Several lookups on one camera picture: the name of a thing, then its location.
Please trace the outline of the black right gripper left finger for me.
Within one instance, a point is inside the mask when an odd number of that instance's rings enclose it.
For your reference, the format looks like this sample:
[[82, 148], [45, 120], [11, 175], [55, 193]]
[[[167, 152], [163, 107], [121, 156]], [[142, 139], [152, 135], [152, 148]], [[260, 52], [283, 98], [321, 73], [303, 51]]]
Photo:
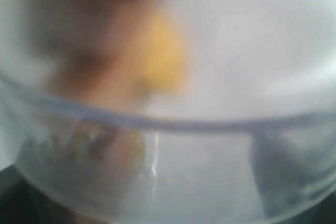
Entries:
[[13, 166], [1, 171], [1, 224], [84, 223], [26, 183]]

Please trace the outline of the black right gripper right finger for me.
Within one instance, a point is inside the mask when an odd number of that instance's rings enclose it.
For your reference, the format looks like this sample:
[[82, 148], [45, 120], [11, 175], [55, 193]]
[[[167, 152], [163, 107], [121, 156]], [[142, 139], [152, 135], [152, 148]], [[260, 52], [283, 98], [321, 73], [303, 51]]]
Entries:
[[311, 210], [311, 216], [308, 223], [336, 224], [335, 220], [335, 192], [333, 192]]

